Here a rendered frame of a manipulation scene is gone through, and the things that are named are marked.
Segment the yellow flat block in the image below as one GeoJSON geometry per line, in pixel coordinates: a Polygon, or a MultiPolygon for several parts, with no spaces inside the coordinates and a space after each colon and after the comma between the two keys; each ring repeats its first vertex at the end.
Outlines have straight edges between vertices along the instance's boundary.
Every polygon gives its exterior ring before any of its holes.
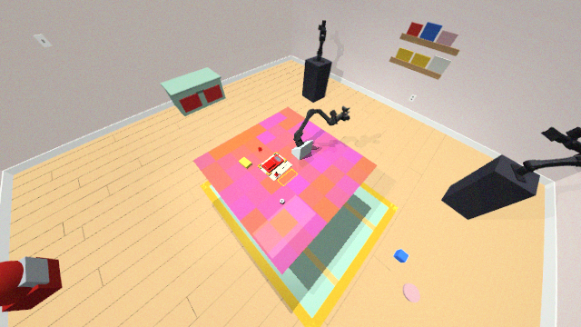
{"type": "Polygon", "coordinates": [[[246,169],[247,169],[249,166],[251,166],[251,165],[252,165],[252,163],[251,163],[251,162],[250,162],[248,159],[246,159],[245,157],[242,157],[242,158],[240,159],[239,163],[240,163],[241,165],[243,165],[243,166],[244,166],[246,169]]]}

